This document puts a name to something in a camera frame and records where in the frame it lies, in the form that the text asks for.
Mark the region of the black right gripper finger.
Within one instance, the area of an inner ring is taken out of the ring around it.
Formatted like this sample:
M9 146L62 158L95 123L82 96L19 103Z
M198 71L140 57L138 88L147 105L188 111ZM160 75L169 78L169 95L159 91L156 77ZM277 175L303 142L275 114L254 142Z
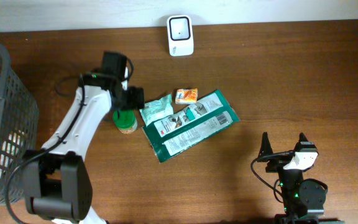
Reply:
M272 147L270 145L268 133L264 132L262 134L262 142L261 142L261 147L260 147L258 157L269 156L271 154L273 154L273 151L272 151Z
M300 133L299 140L295 144L294 150L295 152L316 152L316 146L306 138L304 133Z

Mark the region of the green lid jar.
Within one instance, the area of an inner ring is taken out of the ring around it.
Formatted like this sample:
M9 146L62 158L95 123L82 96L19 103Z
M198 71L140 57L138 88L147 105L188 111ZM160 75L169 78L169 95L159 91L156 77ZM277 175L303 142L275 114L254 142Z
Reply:
M130 134L137 129L137 119L132 110L116 110L112 118L122 134Z

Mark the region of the orange snack packet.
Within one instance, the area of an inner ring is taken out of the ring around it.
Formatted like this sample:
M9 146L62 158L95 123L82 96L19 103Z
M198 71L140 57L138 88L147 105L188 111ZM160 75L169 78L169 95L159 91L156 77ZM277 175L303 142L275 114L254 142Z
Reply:
M175 95L175 103L179 105L190 105L196 103L198 99L198 89L178 89Z

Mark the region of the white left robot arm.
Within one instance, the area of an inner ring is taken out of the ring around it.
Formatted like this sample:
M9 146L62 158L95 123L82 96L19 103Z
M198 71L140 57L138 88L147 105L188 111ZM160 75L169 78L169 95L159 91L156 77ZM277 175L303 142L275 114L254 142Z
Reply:
M78 78L73 103L41 149L28 149L6 180L21 178L27 212L53 223L105 223L91 206L93 188L85 166L90 142L103 118L144 107L144 91L129 86L132 61L105 52L101 66Z

